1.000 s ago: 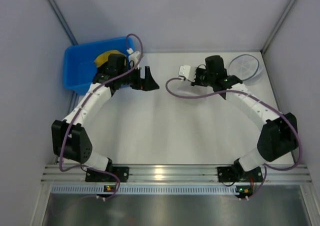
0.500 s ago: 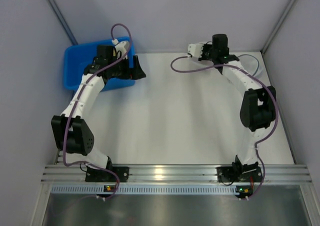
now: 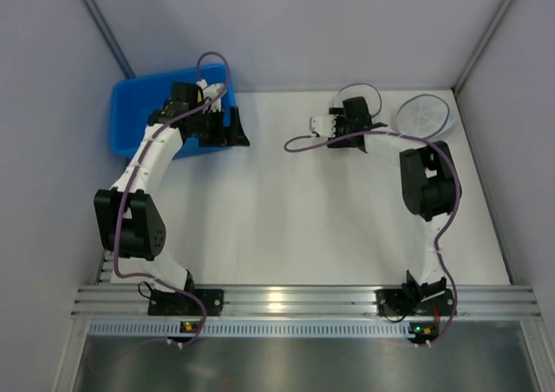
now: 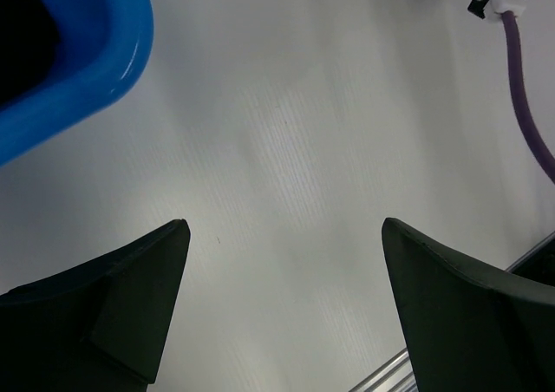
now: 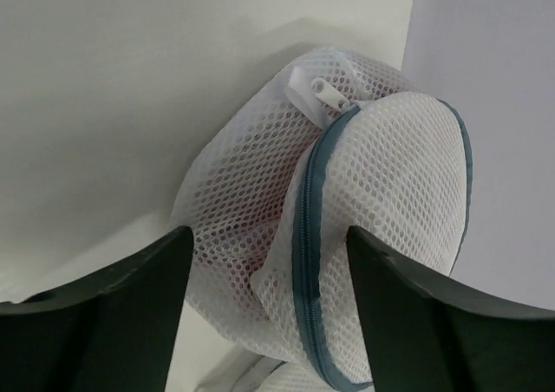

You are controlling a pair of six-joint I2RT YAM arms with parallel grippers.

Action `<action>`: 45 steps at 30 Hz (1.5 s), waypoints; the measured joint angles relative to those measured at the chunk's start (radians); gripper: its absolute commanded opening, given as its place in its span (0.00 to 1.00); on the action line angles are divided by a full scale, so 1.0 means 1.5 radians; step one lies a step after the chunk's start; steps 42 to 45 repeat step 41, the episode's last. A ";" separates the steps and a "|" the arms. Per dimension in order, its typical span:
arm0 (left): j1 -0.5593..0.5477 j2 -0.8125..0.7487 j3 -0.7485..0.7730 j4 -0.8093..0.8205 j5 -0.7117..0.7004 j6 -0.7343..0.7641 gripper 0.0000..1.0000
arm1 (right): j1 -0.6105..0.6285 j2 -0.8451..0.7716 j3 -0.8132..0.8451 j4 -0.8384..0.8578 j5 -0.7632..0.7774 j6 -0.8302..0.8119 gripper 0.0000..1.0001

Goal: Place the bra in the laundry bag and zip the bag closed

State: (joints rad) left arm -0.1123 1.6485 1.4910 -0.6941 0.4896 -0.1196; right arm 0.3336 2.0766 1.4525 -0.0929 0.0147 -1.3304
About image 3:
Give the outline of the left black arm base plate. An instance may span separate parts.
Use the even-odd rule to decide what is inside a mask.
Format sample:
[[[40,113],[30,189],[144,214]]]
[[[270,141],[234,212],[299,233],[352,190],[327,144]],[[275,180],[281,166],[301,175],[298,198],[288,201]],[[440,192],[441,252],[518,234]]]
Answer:
[[[221,289],[196,289],[193,295],[205,306],[209,317],[217,317],[224,306]],[[200,317],[200,306],[191,298],[175,292],[152,290],[147,314],[154,317]]]

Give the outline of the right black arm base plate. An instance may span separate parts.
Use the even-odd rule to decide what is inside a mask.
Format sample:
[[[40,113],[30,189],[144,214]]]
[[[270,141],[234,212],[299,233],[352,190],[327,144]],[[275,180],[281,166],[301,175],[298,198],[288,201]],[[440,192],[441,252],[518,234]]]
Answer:
[[[376,292],[378,313],[396,320],[400,317],[448,317],[454,306],[451,290],[418,291],[415,287],[380,289]]]

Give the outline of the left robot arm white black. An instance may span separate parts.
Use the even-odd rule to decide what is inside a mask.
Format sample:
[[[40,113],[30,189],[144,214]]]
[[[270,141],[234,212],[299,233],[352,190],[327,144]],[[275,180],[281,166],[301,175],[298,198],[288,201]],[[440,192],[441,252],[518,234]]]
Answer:
[[[191,272],[166,248],[167,227],[153,195],[175,155],[194,138],[200,147],[247,147],[238,108],[223,103],[228,82],[175,82],[162,108],[147,120],[142,141],[120,178],[99,190],[94,207],[105,250],[112,252],[112,281],[147,282],[187,297]]]

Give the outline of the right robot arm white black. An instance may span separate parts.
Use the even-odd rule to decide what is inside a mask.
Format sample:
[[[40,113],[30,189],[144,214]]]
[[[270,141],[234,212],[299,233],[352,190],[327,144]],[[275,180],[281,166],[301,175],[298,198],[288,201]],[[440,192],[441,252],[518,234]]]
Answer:
[[[441,238],[453,224],[462,188],[448,144],[420,135],[404,134],[372,120],[366,100],[350,97],[329,109],[328,121],[315,134],[327,138],[328,148],[356,148],[375,154],[398,167],[402,201],[420,224],[415,231],[415,253],[397,294],[388,294],[388,307],[415,312],[421,304],[455,287],[442,257]]]

